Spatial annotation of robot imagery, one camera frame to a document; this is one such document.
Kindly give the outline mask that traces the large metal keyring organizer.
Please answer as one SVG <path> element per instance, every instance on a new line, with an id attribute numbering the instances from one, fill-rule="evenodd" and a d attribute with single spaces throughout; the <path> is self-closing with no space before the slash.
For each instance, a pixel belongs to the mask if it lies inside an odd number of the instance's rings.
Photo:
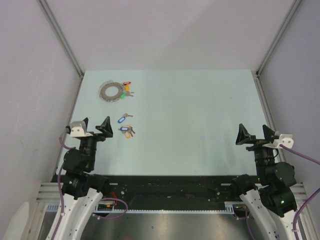
<path id="1" fill-rule="evenodd" d="M 113 103 L 118 101 L 125 93 L 125 85 L 123 83 L 109 80 L 100 86 L 98 93 L 102 100 L 108 103 Z"/>

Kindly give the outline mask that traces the green tag key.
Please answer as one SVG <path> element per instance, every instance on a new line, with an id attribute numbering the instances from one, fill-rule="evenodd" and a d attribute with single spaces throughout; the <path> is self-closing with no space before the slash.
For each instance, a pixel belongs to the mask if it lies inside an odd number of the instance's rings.
<path id="1" fill-rule="evenodd" d="M 126 91 L 121 96 L 120 99 L 124 99 L 125 97 L 133 97 L 134 92 Z"/>

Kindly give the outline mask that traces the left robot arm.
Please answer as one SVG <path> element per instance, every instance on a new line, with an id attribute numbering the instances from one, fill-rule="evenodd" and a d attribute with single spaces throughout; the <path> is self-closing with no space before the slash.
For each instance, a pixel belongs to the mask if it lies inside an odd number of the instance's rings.
<path id="1" fill-rule="evenodd" d="M 108 178 L 92 174 L 95 169 L 97 144 L 113 137 L 110 117 L 88 131 L 89 119 L 74 121 L 64 132 L 80 141 L 79 147 L 67 147 L 60 167 L 65 175 L 57 176 L 59 209 L 47 235 L 49 240 L 78 240 L 100 200 L 110 196 Z"/>

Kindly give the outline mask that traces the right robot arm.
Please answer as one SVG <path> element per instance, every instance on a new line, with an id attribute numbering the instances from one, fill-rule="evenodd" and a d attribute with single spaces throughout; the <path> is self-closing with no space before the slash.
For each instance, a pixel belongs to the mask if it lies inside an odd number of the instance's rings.
<path id="1" fill-rule="evenodd" d="M 265 240 L 295 240 L 301 236 L 297 221 L 295 195 L 291 190 L 297 181 L 295 168 L 287 162 L 276 162 L 275 154 L 280 149 L 291 149 L 292 134 L 278 133 L 263 125 L 263 139 L 251 135 L 239 124 L 236 145 L 247 145 L 254 153 L 258 187 L 247 174 L 231 181 L 230 194 L 242 201 L 245 213 L 252 214 Z"/>

